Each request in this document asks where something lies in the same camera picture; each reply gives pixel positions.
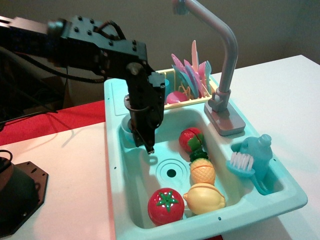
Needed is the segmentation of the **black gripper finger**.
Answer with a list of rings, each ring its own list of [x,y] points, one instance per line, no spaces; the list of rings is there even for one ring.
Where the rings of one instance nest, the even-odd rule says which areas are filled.
[[[147,143],[138,133],[134,134],[134,143],[136,147],[144,146],[148,155],[155,152],[154,147]]]

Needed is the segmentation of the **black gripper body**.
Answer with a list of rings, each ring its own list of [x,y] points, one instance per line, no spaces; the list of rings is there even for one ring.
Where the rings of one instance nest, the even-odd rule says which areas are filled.
[[[148,72],[140,63],[126,66],[131,130],[135,140],[154,140],[155,130],[164,118],[165,77],[162,73]]]

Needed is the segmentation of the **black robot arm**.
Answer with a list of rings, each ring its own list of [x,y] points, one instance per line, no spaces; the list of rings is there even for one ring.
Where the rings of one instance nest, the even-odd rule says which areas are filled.
[[[2,48],[52,73],[53,69],[36,61],[47,59],[56,67],[91,71],[96,83],[108,78],[126,81],[125,107],[137,147],[154,152],[155,131],[164,118],[165,77],[155,72],[147,60],[146,45],[126,39],[122,29],[111,20],[98,22],[75,16],[48,23],[16,17],[0,19]]]

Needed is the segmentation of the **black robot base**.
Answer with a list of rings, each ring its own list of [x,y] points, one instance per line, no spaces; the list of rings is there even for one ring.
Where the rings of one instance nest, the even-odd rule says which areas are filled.
[[[13,235],[45,202],[49,175],[31,161],[14,164],[0,157],[0,237]]]

